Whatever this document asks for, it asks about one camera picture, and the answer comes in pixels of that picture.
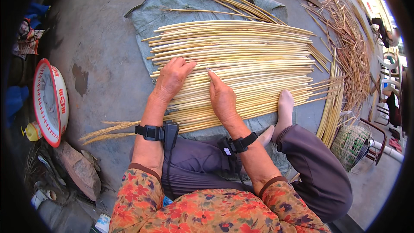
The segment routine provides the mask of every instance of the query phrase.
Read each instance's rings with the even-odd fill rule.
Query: concrete ground
[[[45,57],[60,70],[68,91],[69,125],[65,138],[77,150],[86,149],[100,160],[102,171],[99,176],[104,187],[97,203],[108,207],[109,213],[129,164],[134,137],[86,146],[78,139],[85,133],[103,128],[101,121],[137,121],[142,116],[153,84],[141,59],[135,29],[123,15],[143,1],[58,0],[49,13],[49,23],[53,26],[42,39],[50,53]],[[306,3],[304,0],[276,1],[287,6],[289,25],[313,31],[326,41],[323,31],[300,6]],[[314,45],[328,57],[329,52],[318,37],[312,38]],[[379,65],[375,55],[382,53],[369,54],[373,60],[371,70],[376,76]],[[311,76],[318,82],[328,74],[315,69]],[[370,99],[364,107],[362,117],[368,116],[371,102]],[[315,133],[323,107],[324,101],[299,106],[298,123]],[[353,184],[364,181],[361,178]],[[378,209],[371,204],[367,207]]]

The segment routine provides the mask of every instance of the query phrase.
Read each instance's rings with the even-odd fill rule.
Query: green woven basket
[[[368,153],[370,136],[370,132],[360,126],[343,125],[339,129],[331,151],[347,172]]]

